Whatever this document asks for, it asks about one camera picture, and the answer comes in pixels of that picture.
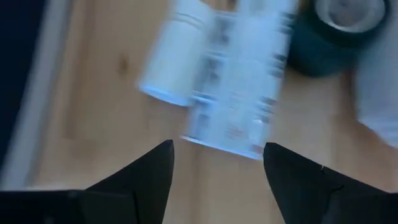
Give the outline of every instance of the white container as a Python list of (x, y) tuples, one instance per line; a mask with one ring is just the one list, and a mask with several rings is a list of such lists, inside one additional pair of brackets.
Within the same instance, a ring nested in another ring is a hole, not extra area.
[(247, 0), (239, 2), (235, 14), (217, 14), (216, 21), (231, 23), (229, 46), (209, 45), (202, 63), (209, 68), (200, 70), (200, 77), (206, 78), (199, 78), (204, 83), (198, 83), (202, 87), (195, 89), (195, 103), (183, 138), (262, 159), (296, 8), (294, 0)]
[(189, 106), (214, 10), (200, 0), (176, 1), (152, 49), (139, 88), (160, 100)]

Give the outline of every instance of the wooden floor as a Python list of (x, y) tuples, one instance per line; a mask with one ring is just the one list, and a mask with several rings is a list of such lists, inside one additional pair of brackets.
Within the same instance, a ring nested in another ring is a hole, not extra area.
[[(261, 161), (180, 139), (187, 109), (137, 91), (166, 10), (166, 0), (74, 1), (31, 186), (85, 188), (174, 139), (164, 223), (283, 223)], [(287, 70), (271, 141), (383, 190), (398, 190), (398, 150), (355, 120), (348, 80)]]

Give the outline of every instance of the tape roll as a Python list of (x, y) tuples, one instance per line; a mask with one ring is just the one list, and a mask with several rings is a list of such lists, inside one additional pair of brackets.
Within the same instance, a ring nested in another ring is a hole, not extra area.
[(289, 65), (311, 77), (350, 69), (390, 10), (389, 0), (310, 0), (294, 26)]

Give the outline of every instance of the hardwood surface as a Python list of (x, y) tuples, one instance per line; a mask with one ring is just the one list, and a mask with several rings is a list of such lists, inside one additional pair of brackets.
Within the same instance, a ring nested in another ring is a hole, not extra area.
[[(74, 1), (30, 186), (82, 189), (174, 139), (164, 223), (283, 223), (262, 161), (180, 139), (187, 109), (137, 90), (166, 11), (165, 0)], [(348, 80), (311, 79), (288, 69), (271, 141), (383, 190), (398, 190), (397, 149), (355, 120)]]

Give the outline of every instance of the cylindrical container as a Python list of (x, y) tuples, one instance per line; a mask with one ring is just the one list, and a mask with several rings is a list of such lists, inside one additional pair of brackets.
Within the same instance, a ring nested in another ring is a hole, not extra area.
[(389, 0), (310, 0), (294, 27), (289, 64), (312, 77), (350, 69), (389, 9)]
[(171, 104), (190, 105), (214, 16), (200, 0), (175, 1), (140, 80), (142, 92)]

